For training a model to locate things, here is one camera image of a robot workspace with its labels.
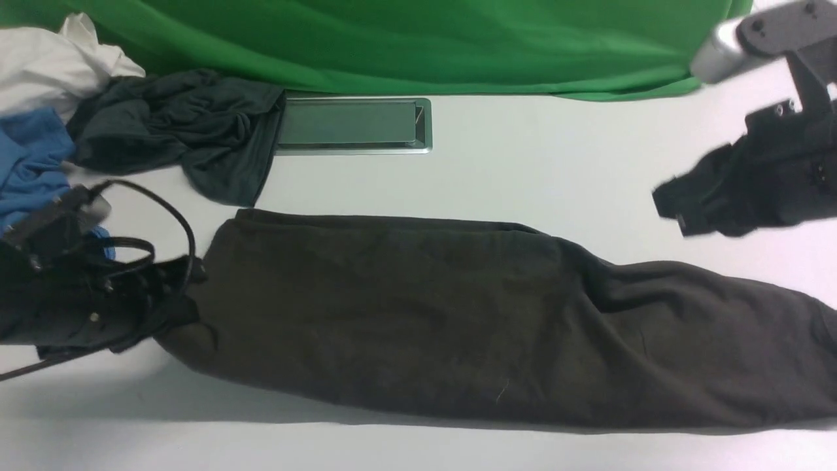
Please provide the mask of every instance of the dark brown fabric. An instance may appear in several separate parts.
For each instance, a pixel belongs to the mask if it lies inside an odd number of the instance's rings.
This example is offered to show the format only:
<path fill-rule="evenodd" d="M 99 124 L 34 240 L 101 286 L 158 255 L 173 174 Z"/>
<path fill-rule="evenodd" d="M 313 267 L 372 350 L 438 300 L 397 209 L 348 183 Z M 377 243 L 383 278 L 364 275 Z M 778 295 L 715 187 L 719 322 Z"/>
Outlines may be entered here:
<path fill-rule="evenodd" d="M 242 210 L 158 341 L 191 368 L 339 404 L 581 427 L 837 416 L 837 314 L 522 225 Z"/>

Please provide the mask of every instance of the black cord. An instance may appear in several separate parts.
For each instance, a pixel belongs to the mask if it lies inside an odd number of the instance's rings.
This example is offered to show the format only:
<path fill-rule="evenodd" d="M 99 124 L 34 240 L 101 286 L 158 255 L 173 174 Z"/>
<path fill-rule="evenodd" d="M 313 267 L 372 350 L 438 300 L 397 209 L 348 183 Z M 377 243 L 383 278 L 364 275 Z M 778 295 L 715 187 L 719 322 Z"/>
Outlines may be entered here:
<path fill-rule="evenodd" d="M 90 200 L 92 201 L 97 196 L 99 196 L 103 191 L 105 191 L 106 189 L 108 189 L 109 187 L 111 187 L 115 184 L 133 189 L 134 191 L 136 191 L 138 193 L 142 193 L 146 197 L 148 197 L 149 199 L 154 201 L 155 203 L 162 206 L 166 211 L 169 212 L 169 214 L 174 216 L 174 219 L 176 219 L 177 222 L 180 223 L 180 226 L 183 228 L 183 231 L 186 232 L 186 239 L 187 239 L 188 247 L 189 247 L 188 248 L 189 258 L 186 262 L 186 271 L 183 273 L 182 284 L 181 284 L 180 288 L 177 290 L 177 292 L 175 293 L 174 297 L 172 298 L 172 299 L 179 299 L 181 296 L 186 294 L 186 290 L 189 287 L 189 281 L 192 279 L 192 269 L 193 269 L 194 259 L 195 259 L 195 255 L 196 255 L 196 251 L 197 251 L 196 246 L 195 246 L 196 245 L 195 244 L 195 235 L 192 232 L 192 227 L 189 225 L 188 221 L 186 221 L 186 218 L 184 218 L 183 215 L 180 214 L 180 211 L 175 209 L 175 207 L 172 206 L 171 204 L 169 204 L 168 201 L 164 200 L 163 198 L 161 198 L 159 195 L 152 192 L 151 190 L 149 190 L 149 189 L 147 189 L 143 186 L 140 186 L 138 184 L 135 184 L 133 182 L 129 182 L 127 180 L 107 180 L 105 182 L 102 182 L 101 184 L 97 184 L 95 187 L 90 189 L 90 196 L 91 196 Z"/>
<path fill-rule="evenodd" d="M 143 268 L 154 265 L 154 257 L 156 255 L 154 252 L 154 245 L 149 241 L 144 241 L 143 239 L 137 239 L 135 237 L 104 237 L 101 239 L 90 239 L 84 241 L 79 247 L 79 250 L 86 251 L 88 249 L 104 249 L 106 247 L 137 249 L 147 252 L 148 255 L 139 260 L 129 261 L 118 265 L 114 265 L 113 263 L 102 264 L 91 257 L 88 260 L 88 263 L 91 265 L 99 265 L 103 270 L 102 272 L 96 274 L 97 277 L 112 278 L 126 273 L 139 272 Z"/>
<path fill-rule="evenodd" d="M 177 222 L 180 223 L 180 226 L 183 228 L 183 231 L 186 232 L 186 238 L 187 238 L 188 246 L 189 246 L 189 248 L 188 248 L 189 257 L 188 257 L 188 260 L 186 262 L 186 270 L 183 273 L 183 280 L 182 280 L 180 288 L 178 288 L 177 292 L 174 294 L 173 297 L 167 299 L 167 302 L 171 302 L 172 300 L 177 300 L 177 299 L 181 298 L 182 296 L 184 296 L 186 294 L 186 290 L 189 287 L 189 281 L 192 279 L 192 270 L 193 270 L 194 259 L 195 259 L 195 255 L 196 255 L 196 251 L 197 251 L 196 244 L 195 244 L 195 235 L 192 232 L 192 227 L 189 225 L 188 221 L 186 221 L 186 218 L 184 218 L 183 215 L 180 214 L 180 212 L 177 211 L 174 208 L 174 206 L 169 204 L 168 201 L 164 200 L 163 198 L 161 198 L 159 195 L 155 194 L 151 190 L 149 190 L 145 187 L 142 187 L 138 184 L 129 182 L 127 180 L 107 180 L 107 181 L 105 181 L 101 184 L 97 184 L 95 187 L 90 189 L 90 201 L 95 199 L 103 191 L 105 191 L 106 189 L 108 189 L 109 187 L 111 187 L 115 184 L 133 189 L 138 193 L 142 193 L 146 197 L 148 197 L 149 199 L 153 200 L 155 203 L 162 206 L 166 211 L 168 211 L 172 216 L 174 216 L 174 219 L 176 219 Z M 151 242 L 144 241 L 142 239 L 136 239 L 136 238 L 133 238 L 133 237 L 107 237 L 107 238 L 101 239 L 99 242 L 91 242 L 89 245 L 86 245 L 86 246 L 88 246 L 88 247 L 90 247 L 90 246 L 93 246 L 93 247 L 100 246 L 102 248 L 107 247 L 107 246 L 129 247 L 129 248 L 135 248 L 135 249 L 144 250 L 144 251 L 148 252 L 147 256 L 144 256 L 139 260 L 136 260 L 136 261 L 133 261 L 133 262 L 130 262 L 130 263 L 126 263 L 124 265 L 120 265 L 119 269 L 114 270 L 113 272 L 106 273 L 105 277 L 115 277 L 116 275 L 122 275 L 122 274 L 125 274 L 125 273 L 136 272 L 136 271 L 139 271 L 139 270 L 141 270 L 145 267 L 148 267 L 148 266 L 150 266 L 151 264 L 154 263 L 154 256 L 155 256 L 154 245 Z M 2 374 L 0 374 L 0 382 L 3 382 L 5 380 L 11 380 L 12 378 L 17 378 L 17 377 L 23 376 L 23 375 L 28 375 L 29 373 L 34 373 L 35 371 L 40 371 L 40 370 L 49 368 L 50 366 L 61 365 L 62 363 L 66 363 L 66 362 L 71 361 L 71 360 L 77 360 L 77 359 L 85 357 L 87 355 L 92 355 L 94 353 L 101 352 L 102 350 L 106 350 L 106 349 L 115 347 L 119 344 L 122 344 L 130 338 L 131 338 L 131 336 L 129 335 L 125 338 L 122 338 L 122 339 L 110 342 L 108 344 L 105 344 L 98 349 L 84 350 L 84 351 L 80 351 L 80 352 L 77 352 L 77 353 L 68 354 L 66 356 L 51 358 L 51 359 L 48 359 L 48 360 L 42 360 L 38 363 L 28 365 L 28 366 L 24 366 L 23 368 L 18 368 L 16 370 L 12 370 L 12 371 L 8 371 L 6 373 L 2 373 Z"/>

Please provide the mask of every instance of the rectangular metal plate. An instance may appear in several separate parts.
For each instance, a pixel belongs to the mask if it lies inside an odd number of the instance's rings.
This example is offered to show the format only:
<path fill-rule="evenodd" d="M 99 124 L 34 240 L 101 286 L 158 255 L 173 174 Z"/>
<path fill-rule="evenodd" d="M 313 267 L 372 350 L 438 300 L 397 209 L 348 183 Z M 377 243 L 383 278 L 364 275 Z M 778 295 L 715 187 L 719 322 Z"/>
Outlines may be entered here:
<path fill-rule="evenodd" d="M 289 97 L 277 155 L 427 153 L 425 98 Z"/>

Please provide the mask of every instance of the wrinkled fabric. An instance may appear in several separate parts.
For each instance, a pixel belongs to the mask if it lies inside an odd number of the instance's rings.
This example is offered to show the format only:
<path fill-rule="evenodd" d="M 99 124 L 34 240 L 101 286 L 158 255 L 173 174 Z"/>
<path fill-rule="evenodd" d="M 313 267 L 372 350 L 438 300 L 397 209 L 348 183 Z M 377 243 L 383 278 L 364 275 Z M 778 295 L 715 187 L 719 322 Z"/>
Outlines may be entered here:
<path fill-rule="evenodd" d="M 157 341 L 192 369 L 347 406 L 600 429 L 837 416 L 837 313 L 523 225 L 241 210 Z"/>
<path fill-rule="evenodd" d="M 75 150 L 52 108 L 0 117 L 0 236 L 69 189 L 61 163 Z M 110 235 L 102 227 L 91 234 Z M 113 247 L 104 249 L 114 258 Z"/>
<path fill-rule="evenodd" d="M 83 13 L 65 18 L 57 34 L 0 29 L 0 116 L 51 106 L 67 122 L 79 102 L 104 90 L 111 77 L 144 75 L 122 49 L 99 44 Z"/>
<path fill-rule="evenodd" d="M 282 87 L 212 70 L 114 80 L 67 124 L 73 162 L 126 175 L 180 164 L 192 186 L 253 206 L 279 140 Z"/>
<path fill-rule="evenodd" d="M 752 0 L 3 0 L 0 23 L 78 8 L 162 74 L 195 67 L 363 95 L 555 93 L 587 100 L 696 89 L 689 62 Z"/>

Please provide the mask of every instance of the white table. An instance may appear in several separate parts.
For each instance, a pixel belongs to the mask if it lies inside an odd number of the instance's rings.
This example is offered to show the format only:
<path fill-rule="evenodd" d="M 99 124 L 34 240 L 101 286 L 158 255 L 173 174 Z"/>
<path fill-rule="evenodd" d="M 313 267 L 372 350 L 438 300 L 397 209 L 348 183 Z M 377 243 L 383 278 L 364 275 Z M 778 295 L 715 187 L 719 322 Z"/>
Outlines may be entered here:
<path fill-rule="evenodd" d="M 650 192 L 657 184 L 737 138 L 746 113 L 792 94 L 784 64 L 756 74 L 693 96 L 619 104 L 549 96 L 432 97 L 431 154 L 277 158 L 258 207 L 517 221 L 617 263 L 687 261 L 796 288 L 837 306 L 837 221 L 763 230 L 743 240 L 714 235 L 686 241 L 676 223 L 655 213 Z M 73 176 L 83 183 L 96 179 Z M 195 193 L 179 168 L 133 180 L 188 217 L 201 252 L 236 210 Z M 107 196 L 115 212 L 106 226 L 115 235 L 146 238 L 162 258 L 183 253 L 185 238 L 165 211 L 127 190 Z M 0 352 L 4 369 L 34 360 L 29 348 Z M 227 384 L 186 370 L 146 341 L 123 355 L 93 355 L 0 385 L 0 469 L 822 471 L 837 466 L 837 427 L 707 436 L 456 425 Z"/>

